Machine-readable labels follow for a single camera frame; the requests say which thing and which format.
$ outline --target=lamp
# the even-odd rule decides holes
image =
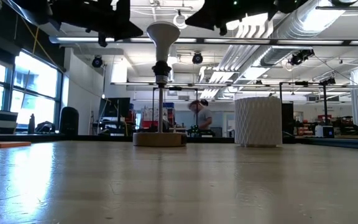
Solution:
[[[155,58],[157,62],[153,66],[155,82],[158,85],[158,133],[134,133],[134,146],[148,147],[174,147],[185,146],[186,135],[181,133],[163,133],[163,97],[164,88],[168,83],[168,74],[171,68],[168,66],[168,53],[171,45],[178,40],[180,31],[172,23],[158,21],[147,28],[147,35],[155,44]]]
[[[155,74],[155,82],[160,88],[158,98],[158,132],[162,133],[163,88],[168,83],[168,74],[172,69],[167,63],[168,54],[171,45],[178,40],[180,31],[172,23],[158,21],[149,25],[147,35],[154,42],[156,48],[155,58],[157,62],[152,69]]]

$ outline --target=security camera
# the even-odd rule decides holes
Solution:
[[[100,68],[103,65],[103,60],[101,55],[95,55],[92,61],[92,66],[94,68]]]
[[[201,55],[201,52],[195,52],[192,61],[195,65],[203,63],[203,56]]]

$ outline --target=gray t-shirt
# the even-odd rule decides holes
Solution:
[[[212,118],[212,112],[207,108],[203,108],[202,110],[200,110],[197,115],[198,115],[198,126],[204,124],[208,118]]]

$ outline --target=bottle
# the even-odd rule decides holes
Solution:
[[[34,134],[34,131],[35,131],[35,117],[34,114],[31,114],[27,134]]]

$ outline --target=metal pole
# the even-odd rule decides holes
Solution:
[[[158,133],[162,133],[162,117],[163,117],[163,111],[162,111],[162,104],[163,104],[163,97],[164,97],[164,89],[159,89],[160,96],[158,98]]]
[[[198,89],[196,89],[196,101],[198,101]],[[196,104],[196,125],[198,126],[198,103]]]
[[[152,110],[152,125],[154,126],[154,91],[155,91],[156,87],[153,87],[153,110]]]
[[[326,91],[326,85],[323,85],[323,91],[324,91],[324,117],[326,118],[326,125],[328,125],[328,110],[327,110],[327,91]]]
[[[281,103],[283,103],[283,84],[280,83],[280,100],[281,100]]]

